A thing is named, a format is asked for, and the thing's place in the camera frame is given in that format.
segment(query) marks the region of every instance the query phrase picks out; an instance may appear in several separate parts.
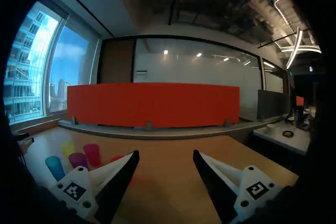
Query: glass window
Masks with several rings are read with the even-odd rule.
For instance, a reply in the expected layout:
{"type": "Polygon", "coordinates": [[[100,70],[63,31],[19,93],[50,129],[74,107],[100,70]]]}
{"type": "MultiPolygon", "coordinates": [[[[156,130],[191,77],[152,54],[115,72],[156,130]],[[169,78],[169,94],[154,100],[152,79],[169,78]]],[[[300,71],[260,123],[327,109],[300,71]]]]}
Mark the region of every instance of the glass window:
{"type": "Polygon", "coordinates": [[[190,40],[137,39],[134,82],[240,87],[240,117],[257,120],[259,62],[238,50],[190,40]]]}
{"type": "Polygon", "coordinates": [[[67,109],[68,86],[89,84],[98,37],[74,20],[63,27],[52,59],[50,112],[67,109]]]}
{"type": "Polygon", "coordinates": [[[19,28],[4,78],[3,101],[10,123],[43,115],[43,73],[50,41],[60,20],[56,13],[36,3],[19,28]]]}
{"type": "Polygon", "coordinates": [[[10,124],[67,109],[68,86],[90,82],[99,35],[75,14],[60,14],[37,2],[17,32],[3,89],[10,124]]]}
{"type": "Polygon", "coordinates": [[[266,90],[288,94],[287,72],[264,59],[262,62],[264,63],[266,90]]]}

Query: building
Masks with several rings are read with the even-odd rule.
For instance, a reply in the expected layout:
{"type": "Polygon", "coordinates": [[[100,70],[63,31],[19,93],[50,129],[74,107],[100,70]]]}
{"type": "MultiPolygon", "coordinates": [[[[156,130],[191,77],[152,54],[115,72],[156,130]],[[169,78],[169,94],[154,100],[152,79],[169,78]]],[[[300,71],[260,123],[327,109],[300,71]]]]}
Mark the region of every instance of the building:
{"type": "Polygon", "coordinates": [[[68,86],[70,86],[70,82],[65,82],[64,79],[59,80],[58,89],[57,89],[58,98],[65,98],[66,100],[67,93],[68,93],[68,86]]]}
{"type": "Polygon", "coordinates": [[[50,97],[51,97],[51,98],[56,97],[56,93],[55,93],[55,84],[50,84],[50,97]]]}
{"type": "Polygon", "coordinates": [[[64,98],[67,99],[68,96],[68,86],[70,86],[70,82],[64,82],[64,98]]]}
{"type": "Polygon", "coordinates": [[[43,114],[41,80],[44,64],[40,63],[40,54],[32,46],[45,17],[46,15],[34,6],[28,12],[12,44],[3,93],[5,114],[10,123],[43,114]]]}

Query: plastic cup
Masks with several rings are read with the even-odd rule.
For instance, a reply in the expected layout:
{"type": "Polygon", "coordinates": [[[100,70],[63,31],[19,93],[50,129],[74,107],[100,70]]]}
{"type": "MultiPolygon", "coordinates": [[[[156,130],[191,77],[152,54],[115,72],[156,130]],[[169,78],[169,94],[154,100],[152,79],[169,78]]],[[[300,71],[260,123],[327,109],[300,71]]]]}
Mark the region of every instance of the plastic cup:
{"type": "Polygon", "coordinates": [[[62,163],[59,157],[50,156],[45,159],[45,164],[47,165],[49,171],[57,181],[60,181],[65,176],[62,163]]]}
{"type": "Polygon", "coordinates": [[[123,157],[124,156],[116,156],[116,157],[111,159],[111,163],[114,162],[114,161],[117,161],[118,159],[123,158],[123,157]]]}
{"type": "Polygon", "coordinates": [[[63,142],[60,144],[63,154],[65,156],[66,159],[68,159],[68,157],[75,152],[75,147],[74,147],[74,143],[73,142],[63,142]]]}
{"type": "Polygon", "coordinates": [[[87,144],[83,147],[87,160],[93,167],[101,165],[99,146],[97,144],[87,144]]]}
{"type": "Polygon", "coordinates": [[[83,153],[72,153],[69,156],[69,161],[74,169],[78,166],[87,168],[87,158],[83,153]]]}

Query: orange partition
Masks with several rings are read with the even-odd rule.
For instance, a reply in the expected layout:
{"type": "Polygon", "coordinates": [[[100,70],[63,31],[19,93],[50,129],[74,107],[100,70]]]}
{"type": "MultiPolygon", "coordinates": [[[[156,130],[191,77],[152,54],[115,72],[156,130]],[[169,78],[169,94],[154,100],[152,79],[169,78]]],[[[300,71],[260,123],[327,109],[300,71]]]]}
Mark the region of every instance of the orange partition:
{"type": "Polygon", "coordinates": [[[297,96],[297,106],[303,106],[304,99],[303,97],[297,96]]]}
{"type": "Polygon", "coordinates": [[[196,127],[238,122],[239,87],[181,83],[70,86],[68,119],[111,126],[196,127]]]}

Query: gray partition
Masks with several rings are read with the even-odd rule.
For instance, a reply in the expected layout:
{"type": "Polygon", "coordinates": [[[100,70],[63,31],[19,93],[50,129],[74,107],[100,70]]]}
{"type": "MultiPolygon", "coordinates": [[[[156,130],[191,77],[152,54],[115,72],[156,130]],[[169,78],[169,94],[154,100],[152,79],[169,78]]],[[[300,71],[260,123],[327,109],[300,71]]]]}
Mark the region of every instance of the gray partition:
{"type": "Polygon", "coordinates": [[[288,94],[258,90],[257,119],[267,119],[289,113],[291,107],[288,94]]]}

